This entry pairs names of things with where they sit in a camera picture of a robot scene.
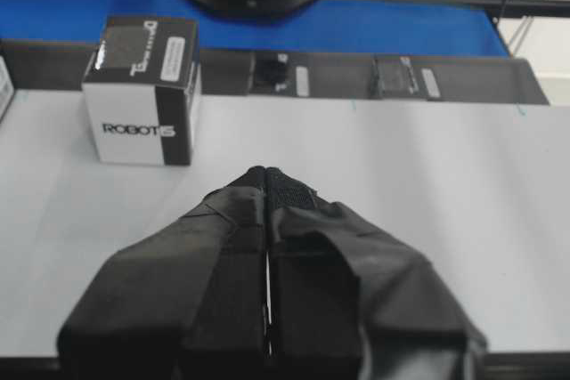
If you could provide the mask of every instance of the black fabric cover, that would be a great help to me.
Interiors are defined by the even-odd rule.
[[[424,255],[343,204],[318,198],[314,190],[279,170],[270,168],[268,176],[269,183],[279,183],[278,192],[271,187],[267,190],[273,195],[268,203],[272,210],[269,227],[273,238],[272,267],[277,270],[272,285],[281,291],[276,311],[297,315],[296,319],[280,318],[281,341],[277,347],[285,353],[289,370],[303,375],[304,360],[322,359],[322,351],[328,350],[327,356],[334,363],[329,373],[321,373],[322,378],[340,369],[355,378],[355,359],[363,379],[459,380],[478,376],[485,338]],[[337,264],[330,273],[330,282],[335,285],[329,294],[333,299],[329,309],[314,313],[305,307],[303,299],[296,298],[287,282],[295,281],[296,287],[304,287],[301,295],[310,294],[306,290],[311,288],[318,292],[313,281],[322,272],[303,271],[308,264],[305,260],[324,254],[332,258],[331,246],[342,255],[354,280],[349,273],[339,280]],[[288,259],[287,270],[283,269],[283,255]],[[347,282],[359,284],[354,285],[358,288],[357,297],[349,298]],[[345,299],[334,300],[339,295]],[[359,325],[333,325],[338,322],[335,313],[341,307],[345,307],[345,316],[350,316],[352,309],[347,306],[351,301],[358,302],[355,304]],[[358,333],[360,348],[354,342]],[[321,346],[306,346],[319,340]]]
[[[58,338],[78,379],[467,380],[485,347],[424,255],[262,167],[113,255]]]
[[[164,380],[207,368],[211,378],[263,365],[260,169],[102,266],[58,338],[67,374]]]

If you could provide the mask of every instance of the white wall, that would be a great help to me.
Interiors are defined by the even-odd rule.
[[[502,20],[508,42],[520,20]],[[570,103],[570,19],[537,18],[518,52],[527,58],[551,101]]]

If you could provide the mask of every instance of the robotis logo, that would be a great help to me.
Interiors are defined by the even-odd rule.
[[[103,133],[114,133],[120,135],[142,135],[158,137],[176,137],[176,130],[173,125],[120,125],[102,124]]]

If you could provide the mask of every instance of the white sticker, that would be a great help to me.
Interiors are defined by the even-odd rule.
[[[422,69],[421,74],[424,77],[424,82],[426,83],[427,93],[430,98],[441,98],[442,94],[439,92],[439,86],[437,86],[436,76],[431,69]]]
[[[4,58],[0,57],[0,117],[3,115],[6,107],[8,107],[8,103],[13,95],[14,87],[8,75],[8,68]]]
[[[309,96],[309,70],[307,67],[297,67],[297,95],[299,97]]]
[[[183,37],[172,36],[168,38],[167,50],[164,53],[162,71],[160,72],[160,79],[167,82],[178,81],[178,78],[180,77],[180,69],[182,67],[185,45],[186,39]]]

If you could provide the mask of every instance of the white tabletop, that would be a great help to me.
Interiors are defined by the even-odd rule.
[[[0,357],[54,355],[107,257],[253,165],[424,252],[492,351],[570,351],[568,108],[205,97],[192,166],[114,166],[81,93],[20,91],[0,124]]]

